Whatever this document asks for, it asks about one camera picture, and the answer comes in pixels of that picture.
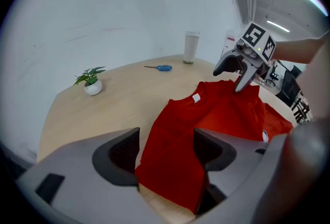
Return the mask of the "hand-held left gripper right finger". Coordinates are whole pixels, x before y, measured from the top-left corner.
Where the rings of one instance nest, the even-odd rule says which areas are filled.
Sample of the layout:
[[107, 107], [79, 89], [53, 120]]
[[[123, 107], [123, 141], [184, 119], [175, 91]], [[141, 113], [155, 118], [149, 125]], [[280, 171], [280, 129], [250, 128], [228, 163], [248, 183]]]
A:
[[259, 200], [275, 173], [285, 139], [281, 134], [266, 143], [195, 128], [193, 149], [207, 182], [197, 215], [235, 195], [234, 205], [251, 205], [249, 195]]

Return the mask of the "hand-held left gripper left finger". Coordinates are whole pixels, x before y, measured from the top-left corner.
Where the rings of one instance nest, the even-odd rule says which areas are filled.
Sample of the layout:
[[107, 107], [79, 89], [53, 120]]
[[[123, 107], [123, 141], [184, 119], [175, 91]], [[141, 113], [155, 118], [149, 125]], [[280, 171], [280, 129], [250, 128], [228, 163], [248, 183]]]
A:
[[162, 224], [139, 194], [139, 133], [136, 127], [63, 145], [17, 185], [51, 224]]

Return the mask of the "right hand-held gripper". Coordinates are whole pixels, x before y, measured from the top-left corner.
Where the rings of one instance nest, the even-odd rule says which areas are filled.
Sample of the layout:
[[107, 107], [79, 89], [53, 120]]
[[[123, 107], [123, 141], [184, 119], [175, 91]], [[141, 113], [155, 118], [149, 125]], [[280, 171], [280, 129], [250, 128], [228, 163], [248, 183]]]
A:
[[242, 92], [256, 76], [268, 70], [276, 42], [269, 31], [255, 22], [249, 22], [238, 38], [235, 49], [225, 52], [213, 70], [213, 76], [223, 72], [243, 71], [234, 92]]

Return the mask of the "red t-shirt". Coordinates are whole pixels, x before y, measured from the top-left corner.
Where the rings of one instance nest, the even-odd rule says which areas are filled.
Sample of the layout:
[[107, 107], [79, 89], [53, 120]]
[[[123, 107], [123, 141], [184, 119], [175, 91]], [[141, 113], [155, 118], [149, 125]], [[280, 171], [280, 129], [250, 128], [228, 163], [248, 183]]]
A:
[[155, 120], [135, 174], [141, 185], [196, 213], [207, 186], [193, 150], [195, 128], [263, 141], [288, 133], [292, 123], [259, 98], [259, 87], [234, 92], [231, 80], [200, 82], [193, 96], [169, 100]]

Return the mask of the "person's right forearm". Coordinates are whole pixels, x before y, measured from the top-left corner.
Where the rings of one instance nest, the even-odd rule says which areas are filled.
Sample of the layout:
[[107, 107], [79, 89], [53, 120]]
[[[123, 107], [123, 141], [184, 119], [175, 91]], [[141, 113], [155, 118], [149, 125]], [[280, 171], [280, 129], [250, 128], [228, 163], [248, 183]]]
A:
[[272, 59], [309, 64], [318, 50], [329, 40], [330, 29], [318, 38], [277, 42]]

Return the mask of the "black office chair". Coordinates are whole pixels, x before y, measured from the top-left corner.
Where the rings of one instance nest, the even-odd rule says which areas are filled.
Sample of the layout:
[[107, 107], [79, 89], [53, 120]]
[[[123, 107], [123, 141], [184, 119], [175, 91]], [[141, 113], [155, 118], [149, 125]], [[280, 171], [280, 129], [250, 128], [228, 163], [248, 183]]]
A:
[[271, 72], [269, 74], [269, 78], [265, 80], [265, 83], [273, 84], [273, 86], [275, 87], [278, 81], [279, 81], [279, 75], [276, 74], [275, 72]]

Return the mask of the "white tumbler cup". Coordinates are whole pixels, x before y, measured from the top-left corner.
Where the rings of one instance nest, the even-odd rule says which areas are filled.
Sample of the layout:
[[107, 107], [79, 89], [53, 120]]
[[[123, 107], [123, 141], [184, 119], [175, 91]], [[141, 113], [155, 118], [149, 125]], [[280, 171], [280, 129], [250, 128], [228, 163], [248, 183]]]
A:
[[194, 58], [199, 43], [199, 32], [187, 31], [185, 34], [185, 48], [183, 55], [183, 63], [193, 64]]

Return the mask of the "black mesh chair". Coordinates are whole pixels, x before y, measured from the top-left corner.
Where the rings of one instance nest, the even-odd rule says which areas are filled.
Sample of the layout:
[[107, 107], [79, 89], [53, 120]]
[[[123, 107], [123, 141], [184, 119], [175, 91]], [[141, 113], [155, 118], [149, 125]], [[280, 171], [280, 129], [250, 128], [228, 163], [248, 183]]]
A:
[[283, 78], [282, 87], [280, 91], [276, 94], [276, 97], [289, 107], [292, 106], [301, 90], [296, 82], [297, 77], [301, 73], [302, 71], [295, 65], [293, 66], [292, 70], [286, 70]]

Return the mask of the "small potted green plant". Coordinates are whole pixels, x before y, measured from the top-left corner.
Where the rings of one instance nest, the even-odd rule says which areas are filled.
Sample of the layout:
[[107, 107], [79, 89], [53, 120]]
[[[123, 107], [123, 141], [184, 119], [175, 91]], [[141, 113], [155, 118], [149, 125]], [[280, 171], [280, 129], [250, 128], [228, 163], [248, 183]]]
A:
[[74, 85], [83, 83], [85, 92], [88, 95], [95, 96], [99, 94], [102, 91], [103, 84], [99, 80], [98, 75], [106, 71], [104, 68], [104, 66], [99, 66], [84, 70], [80, 76], [76, 77]]

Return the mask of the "blue handled scissors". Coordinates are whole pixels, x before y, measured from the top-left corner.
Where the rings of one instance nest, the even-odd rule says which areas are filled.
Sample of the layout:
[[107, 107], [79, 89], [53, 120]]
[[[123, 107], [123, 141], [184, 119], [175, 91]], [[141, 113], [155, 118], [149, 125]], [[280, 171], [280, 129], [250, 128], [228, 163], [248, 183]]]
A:
[[170, 65], [144, 66], [144, 67], [154, 68], [154, 69], [157, 69], [161, 72], [169, 72], [169, 71], [172, 70], [172, 66], [170, 66]]

